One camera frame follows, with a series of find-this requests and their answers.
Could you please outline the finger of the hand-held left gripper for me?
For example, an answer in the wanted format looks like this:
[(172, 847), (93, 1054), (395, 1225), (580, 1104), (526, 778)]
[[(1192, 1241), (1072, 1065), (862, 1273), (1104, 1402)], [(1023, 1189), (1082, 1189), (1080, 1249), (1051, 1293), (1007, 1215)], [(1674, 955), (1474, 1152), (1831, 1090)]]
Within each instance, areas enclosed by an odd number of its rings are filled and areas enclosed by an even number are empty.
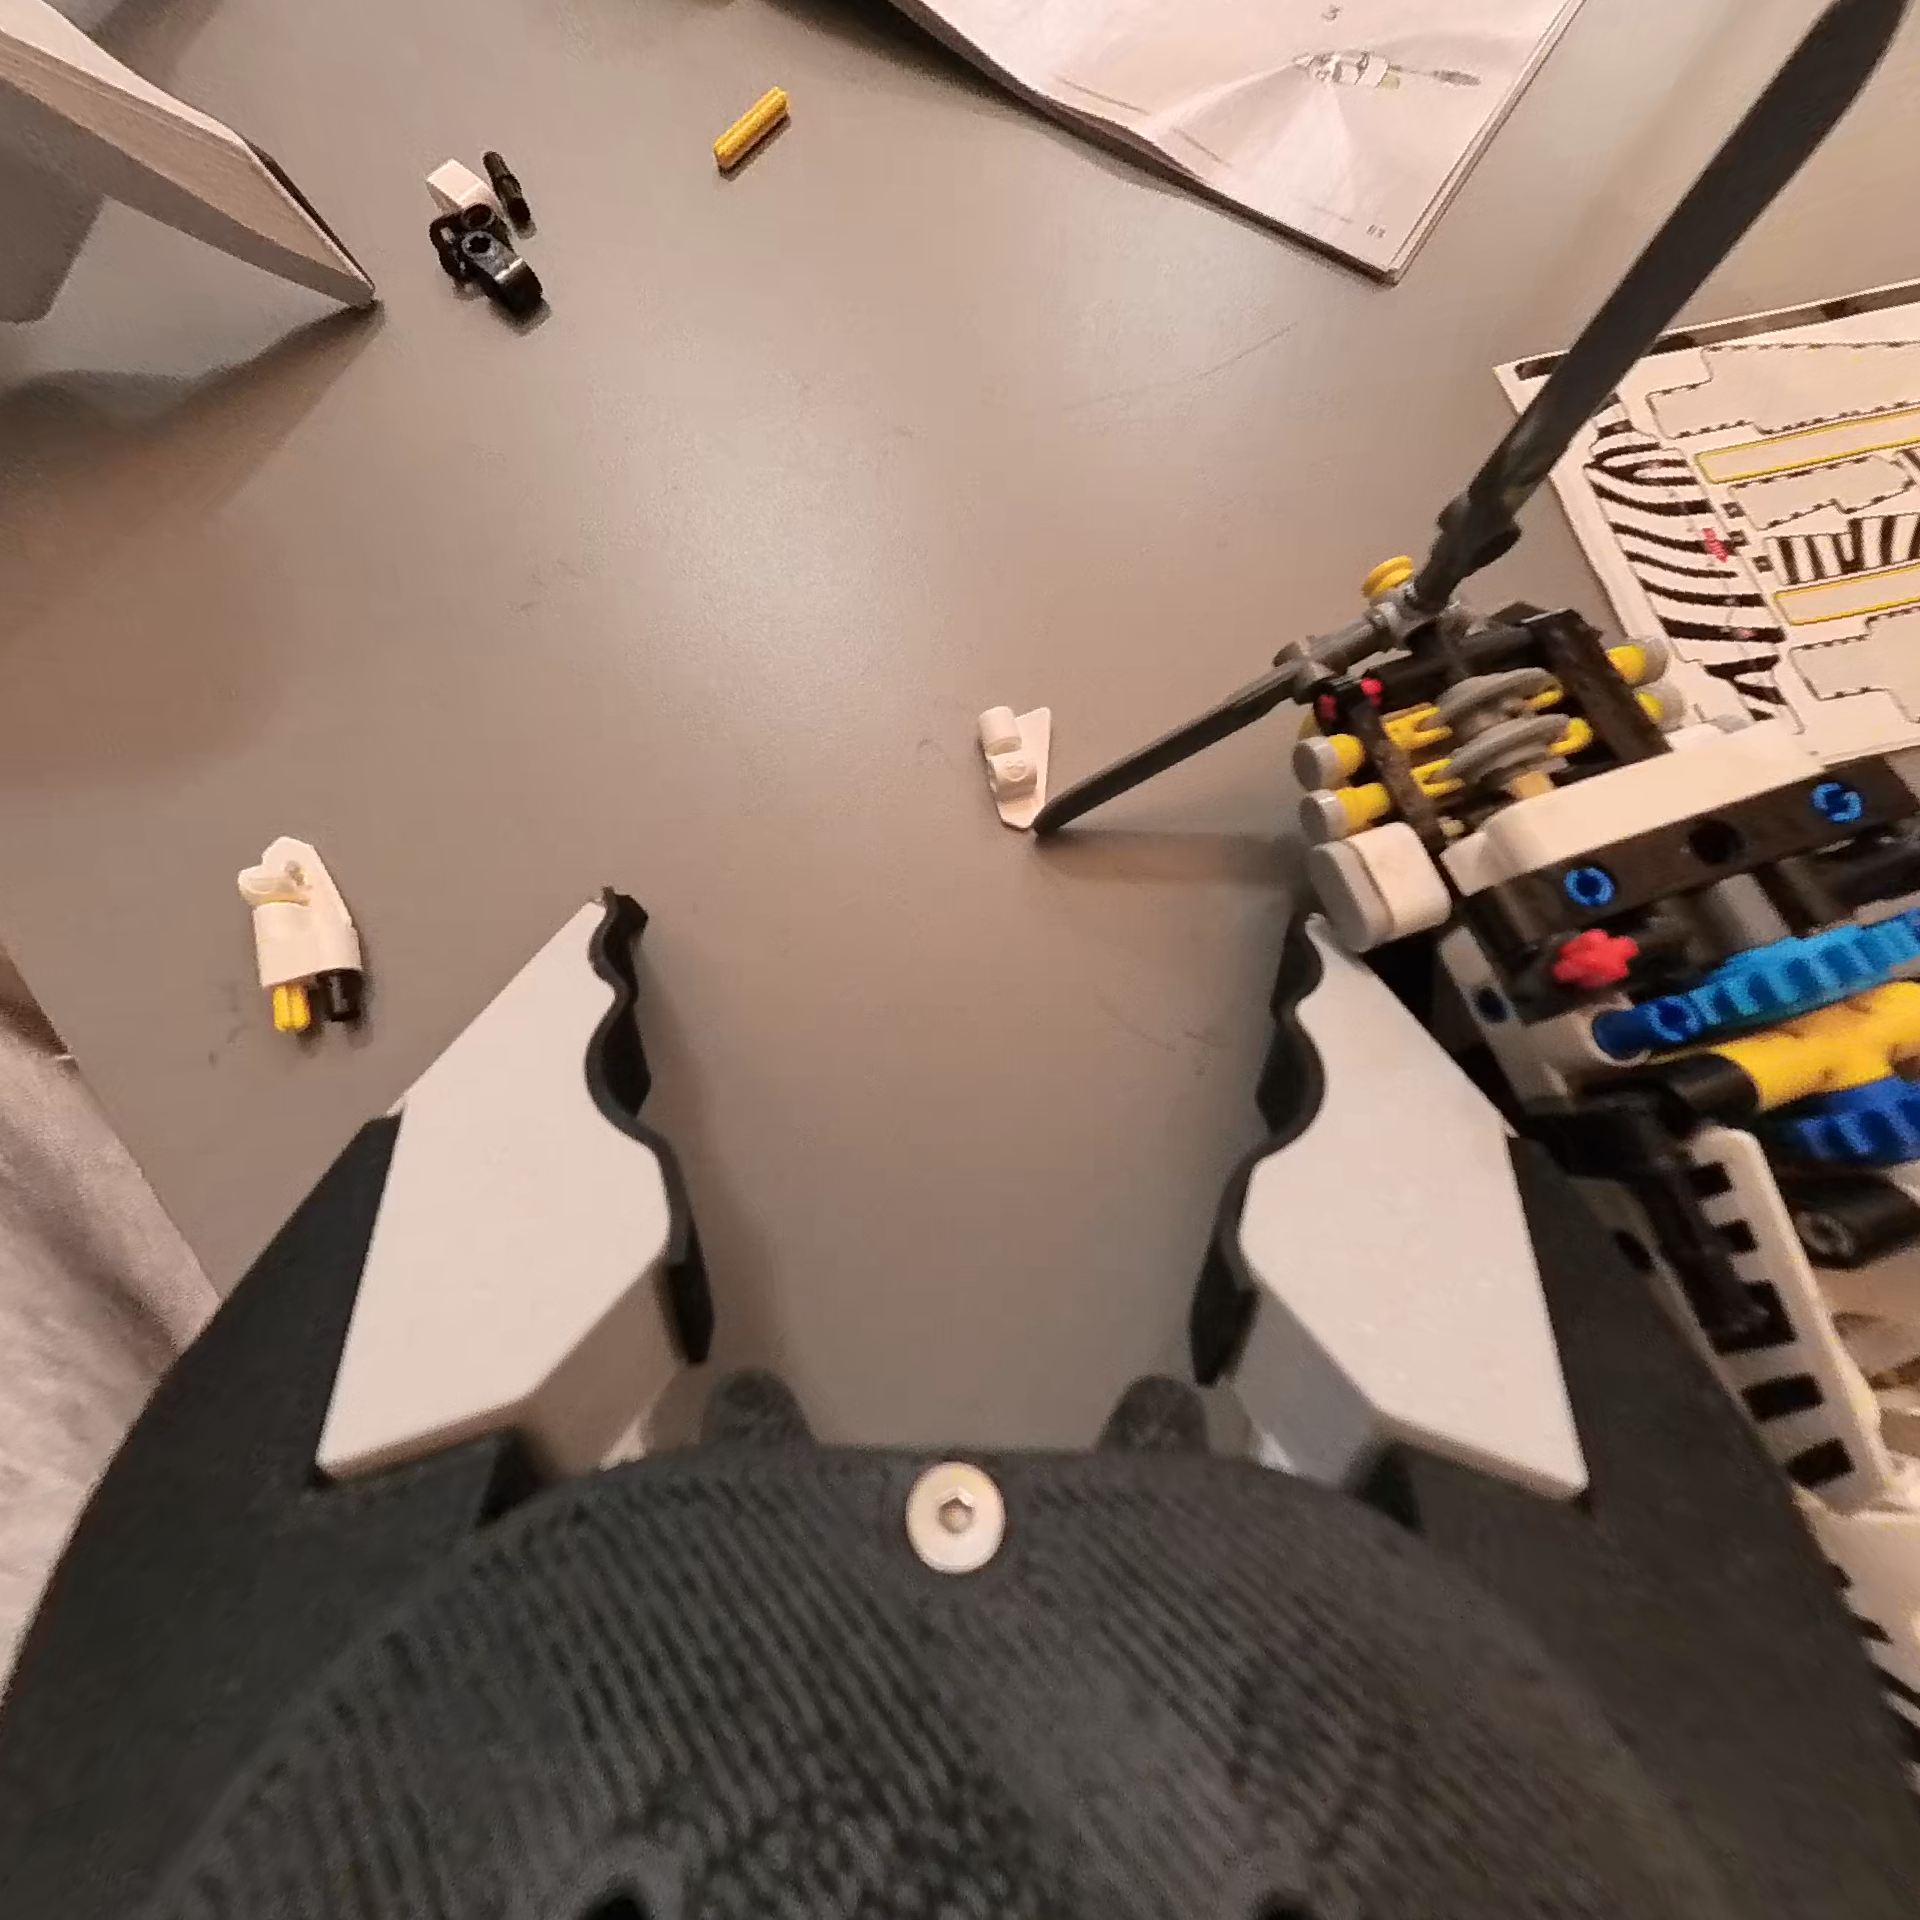
[(1, 7), (1, 322), (43, 319), (106, 203), (348, 308), (371, 276), (248, 136), (43, 2)]

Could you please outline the white lego piece yellow pin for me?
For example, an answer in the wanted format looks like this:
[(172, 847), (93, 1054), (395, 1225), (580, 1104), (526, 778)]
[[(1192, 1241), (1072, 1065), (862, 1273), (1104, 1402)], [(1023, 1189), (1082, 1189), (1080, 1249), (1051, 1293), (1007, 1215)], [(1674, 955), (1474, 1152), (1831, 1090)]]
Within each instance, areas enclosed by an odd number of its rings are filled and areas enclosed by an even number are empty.
[(364, 946), (348, 902), (319, 851), (295, 835), (278, 835), (235, 876), (253, 924), (256, 980), (270, 997), (278, 1033), (304, 1036), (323, 1023), (308, 991), (318, 972), (358, 969)]

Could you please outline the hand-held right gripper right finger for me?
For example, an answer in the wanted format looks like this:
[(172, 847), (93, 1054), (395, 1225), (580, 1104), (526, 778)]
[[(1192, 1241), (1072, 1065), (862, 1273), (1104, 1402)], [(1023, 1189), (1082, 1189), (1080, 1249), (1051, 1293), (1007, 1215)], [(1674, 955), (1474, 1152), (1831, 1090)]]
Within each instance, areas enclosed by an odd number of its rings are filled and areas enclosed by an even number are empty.
[(1288, 930), (1260, 1070), (1192, 1293), (1192, 1376), (1253, 1459), (1358, 1489), (1398, 1449), (1587, 1491), (1500, 1110), (1318, 914)]

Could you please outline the person's grey zip hoodie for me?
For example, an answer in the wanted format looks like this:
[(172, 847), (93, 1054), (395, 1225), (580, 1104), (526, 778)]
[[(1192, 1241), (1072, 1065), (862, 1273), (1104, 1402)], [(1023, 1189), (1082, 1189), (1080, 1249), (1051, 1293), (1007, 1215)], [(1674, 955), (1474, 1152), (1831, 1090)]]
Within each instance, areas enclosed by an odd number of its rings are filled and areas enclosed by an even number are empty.
[(220, 1293), (1, 960), (1, 1680), (88, 1495)]

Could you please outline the zebra striped sticker sheet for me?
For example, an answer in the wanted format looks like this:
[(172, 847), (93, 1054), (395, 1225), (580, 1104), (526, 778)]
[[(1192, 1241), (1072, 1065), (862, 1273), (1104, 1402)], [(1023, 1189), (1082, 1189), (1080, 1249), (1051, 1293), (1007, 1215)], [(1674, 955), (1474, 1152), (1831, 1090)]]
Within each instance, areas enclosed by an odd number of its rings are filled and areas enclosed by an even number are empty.
[(1549, 486), (1696, 717), (1916, 747), (1916, 281), (1664, 332)]

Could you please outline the white instruction booklet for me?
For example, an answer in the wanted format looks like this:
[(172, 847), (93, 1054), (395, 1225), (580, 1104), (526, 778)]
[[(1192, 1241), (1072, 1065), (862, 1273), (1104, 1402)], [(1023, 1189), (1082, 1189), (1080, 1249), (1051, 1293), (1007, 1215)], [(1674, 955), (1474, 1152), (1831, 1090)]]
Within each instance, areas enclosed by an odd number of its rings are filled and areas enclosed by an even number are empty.
[(899, 2), (1061, 126), (1398, 282), (1578, 2)]

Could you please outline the black lego connector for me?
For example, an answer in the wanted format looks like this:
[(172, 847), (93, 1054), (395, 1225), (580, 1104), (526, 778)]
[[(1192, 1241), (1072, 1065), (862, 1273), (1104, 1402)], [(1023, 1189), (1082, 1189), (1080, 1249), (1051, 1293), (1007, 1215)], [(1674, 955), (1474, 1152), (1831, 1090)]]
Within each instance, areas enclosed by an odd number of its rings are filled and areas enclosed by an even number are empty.
[(531, 319), (539, 314), (542, 281), (490, 205), (443, 211), (428, 221), (427, 232), (451, 281), (479, 292), (512, 319)]

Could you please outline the white lego wedge piece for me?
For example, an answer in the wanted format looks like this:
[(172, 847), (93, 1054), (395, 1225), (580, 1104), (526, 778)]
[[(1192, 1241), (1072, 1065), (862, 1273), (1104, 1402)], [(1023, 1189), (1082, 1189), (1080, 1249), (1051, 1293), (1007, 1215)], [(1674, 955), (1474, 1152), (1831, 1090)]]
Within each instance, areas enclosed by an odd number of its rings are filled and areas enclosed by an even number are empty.
[(1031, 832), (1046, 803), (1051, 709), (987, 707), (977, 715), (974, 731), (1001, 824)]

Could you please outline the lego helicopter model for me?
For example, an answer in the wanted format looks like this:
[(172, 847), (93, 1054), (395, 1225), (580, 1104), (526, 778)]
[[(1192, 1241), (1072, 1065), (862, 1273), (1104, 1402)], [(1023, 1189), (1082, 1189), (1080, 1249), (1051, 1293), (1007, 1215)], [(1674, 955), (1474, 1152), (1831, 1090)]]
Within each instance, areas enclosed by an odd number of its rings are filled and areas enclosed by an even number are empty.
[(1548, 1300), (1614, 1253), (1785, 1475), (1916, 1784), (1916, 747), (1696, 717), (1549, 474), (1800, 171), (1907, 3), (1828, 3), (1355, 619), (1054, 794), (1056, 835), (1294, 707), (1318, 914), (1512, 1132)]

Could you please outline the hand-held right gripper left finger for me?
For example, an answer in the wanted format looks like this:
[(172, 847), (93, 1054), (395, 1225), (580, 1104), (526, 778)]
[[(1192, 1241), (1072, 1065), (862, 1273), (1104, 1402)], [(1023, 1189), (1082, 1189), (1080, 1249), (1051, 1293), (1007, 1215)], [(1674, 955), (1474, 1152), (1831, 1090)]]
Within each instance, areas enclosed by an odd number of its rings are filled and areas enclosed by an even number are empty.
[(580, 905), (395, 1104), (321, 1475), (501, 1437), (587, 1475), (706, 1360), (699, 1228), (643, 1117), (643, 928), (620, 891)]

